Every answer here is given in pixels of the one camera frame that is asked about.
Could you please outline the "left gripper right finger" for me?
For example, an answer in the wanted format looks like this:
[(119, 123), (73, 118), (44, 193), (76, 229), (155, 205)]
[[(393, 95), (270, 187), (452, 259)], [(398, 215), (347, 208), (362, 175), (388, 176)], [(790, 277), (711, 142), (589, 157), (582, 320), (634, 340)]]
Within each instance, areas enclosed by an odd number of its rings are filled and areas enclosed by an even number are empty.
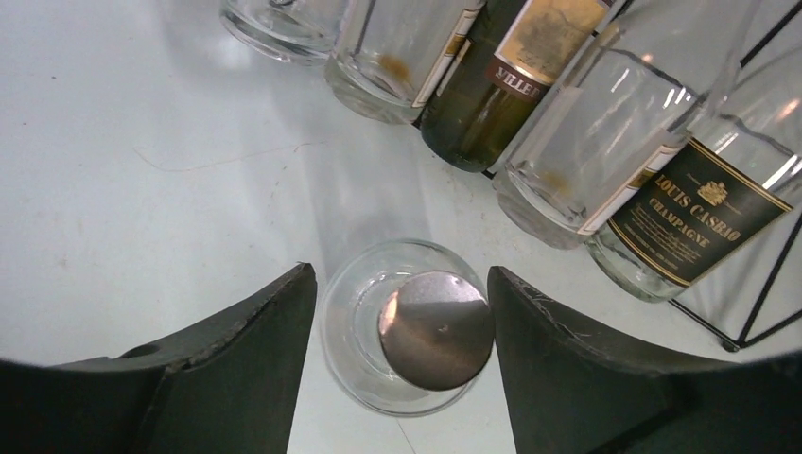
[(519, 453), (797, 453), (801, 356), (748, 363), (640, 340), (489, 270)]

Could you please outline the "tall clear champagne label bottle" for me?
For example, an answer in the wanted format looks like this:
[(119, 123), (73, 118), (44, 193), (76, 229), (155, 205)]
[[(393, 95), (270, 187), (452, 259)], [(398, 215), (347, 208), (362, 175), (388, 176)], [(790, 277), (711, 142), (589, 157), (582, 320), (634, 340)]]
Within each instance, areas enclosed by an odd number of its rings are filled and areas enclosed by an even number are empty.
[(682, 293), (801, 201), (801, 50), (766, 62), (586, 244), (648, 303)]

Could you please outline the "short clear bottle white cap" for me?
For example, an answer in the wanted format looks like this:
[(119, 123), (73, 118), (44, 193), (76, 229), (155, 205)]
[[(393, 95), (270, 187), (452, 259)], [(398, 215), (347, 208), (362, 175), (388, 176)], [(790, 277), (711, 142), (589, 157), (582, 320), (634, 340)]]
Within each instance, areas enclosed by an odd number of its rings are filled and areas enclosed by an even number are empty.
[(332, 277), (319, 308), (329, 373), (353, 401), (387, 416), (422, 417), (453, 405), (495, 344), (481, 278), (423, 239), (367, 248)]

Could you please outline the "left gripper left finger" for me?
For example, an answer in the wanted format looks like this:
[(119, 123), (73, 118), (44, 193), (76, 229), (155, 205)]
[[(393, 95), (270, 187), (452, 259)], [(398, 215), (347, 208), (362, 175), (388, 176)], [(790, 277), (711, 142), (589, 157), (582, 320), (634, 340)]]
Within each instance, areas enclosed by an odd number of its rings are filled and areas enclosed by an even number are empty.
[(301, 263), (118, 358), (1, 363), (5, 453), (283, 453), (316, 305)]

